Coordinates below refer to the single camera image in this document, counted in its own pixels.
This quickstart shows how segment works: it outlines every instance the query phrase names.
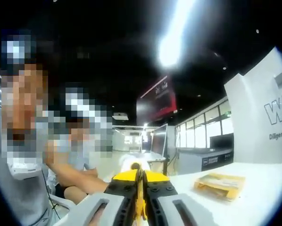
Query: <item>desk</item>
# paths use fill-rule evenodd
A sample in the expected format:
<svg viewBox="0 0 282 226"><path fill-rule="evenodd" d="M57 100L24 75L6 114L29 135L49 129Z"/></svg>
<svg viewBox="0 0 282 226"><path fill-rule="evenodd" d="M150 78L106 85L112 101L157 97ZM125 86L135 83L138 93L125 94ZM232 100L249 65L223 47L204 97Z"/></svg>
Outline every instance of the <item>desk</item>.
<svg viewBox="0 0 282 226"><path fill-rule="evenodd" d="M213 200L192 191L196 179L210 172L245 177L239 198L232 202ZM220 226L266 224L282 201L282 164L231 163L204 172L169 177L178 193L202 204Z"/></svg>

